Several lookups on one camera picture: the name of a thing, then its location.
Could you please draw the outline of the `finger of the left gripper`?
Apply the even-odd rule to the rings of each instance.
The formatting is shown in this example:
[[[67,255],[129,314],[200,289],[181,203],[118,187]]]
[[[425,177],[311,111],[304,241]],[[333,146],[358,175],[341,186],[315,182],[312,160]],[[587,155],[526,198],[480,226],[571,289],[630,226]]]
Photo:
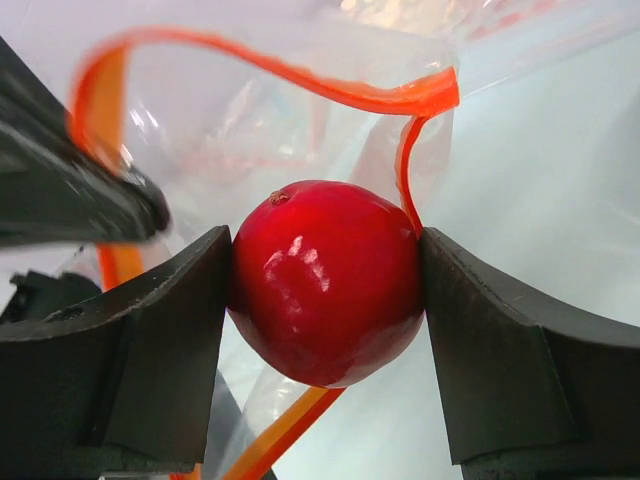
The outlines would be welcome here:
[[[67,111],[7,42],[1,44],[1,242],[145,242],[165,231],[160,189],[135,167],[87,155]]]

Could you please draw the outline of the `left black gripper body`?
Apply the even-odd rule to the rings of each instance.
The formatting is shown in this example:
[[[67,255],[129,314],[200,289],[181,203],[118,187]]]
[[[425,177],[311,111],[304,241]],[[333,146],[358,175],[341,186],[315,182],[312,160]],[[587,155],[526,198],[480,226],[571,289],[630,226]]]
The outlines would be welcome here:
[[[72,272],[52,277],[30,270],[9,282],[16,290],[1,314],[2,325],[42,320],[102,293],[94,281]]]

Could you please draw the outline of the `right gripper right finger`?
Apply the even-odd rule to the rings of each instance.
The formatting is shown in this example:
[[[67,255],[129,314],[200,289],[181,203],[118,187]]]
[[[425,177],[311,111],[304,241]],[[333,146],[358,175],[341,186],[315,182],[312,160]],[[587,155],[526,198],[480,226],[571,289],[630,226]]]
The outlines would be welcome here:
[[[635,479],[639,330],[421,236],[453,464],[467,479]]]

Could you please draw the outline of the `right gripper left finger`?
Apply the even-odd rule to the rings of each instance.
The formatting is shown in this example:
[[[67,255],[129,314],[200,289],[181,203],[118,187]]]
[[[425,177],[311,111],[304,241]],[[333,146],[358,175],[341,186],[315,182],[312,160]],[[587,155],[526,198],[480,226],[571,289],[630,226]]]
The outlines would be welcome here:
[[[227,227],[41,321],[1,328],[1,471],[134,475],[204,459]]]

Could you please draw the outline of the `red toy apple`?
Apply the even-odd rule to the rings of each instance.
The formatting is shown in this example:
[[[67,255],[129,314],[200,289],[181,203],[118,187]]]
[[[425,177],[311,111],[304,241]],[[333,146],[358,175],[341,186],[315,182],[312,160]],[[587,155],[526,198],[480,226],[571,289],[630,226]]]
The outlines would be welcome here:
[[[235,236],[228,311],[279,373],[351,386],[396,359],[421,326],[417,234],[399,207],[362,187],[282,187]]]

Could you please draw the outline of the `clear orange-zipper bag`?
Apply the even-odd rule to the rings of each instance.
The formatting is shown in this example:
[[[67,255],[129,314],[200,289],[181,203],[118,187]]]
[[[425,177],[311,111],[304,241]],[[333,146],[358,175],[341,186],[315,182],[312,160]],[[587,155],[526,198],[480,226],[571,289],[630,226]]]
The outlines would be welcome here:
[[[426,229],[576,308],[639,330],[635,1],[87,1],[79,72],[117,32],[217,33],[382,88],[451,70],[460,104],[409,141]],[[341,180],[398,202],[405,114],[334,103],[212,48],[137,39],[78,122],[163,190],[161,261],[271,191]],[[410,347],[344,393],[276,372],[227,323],[204,479],[467,479],[450,455],[427,314]]]

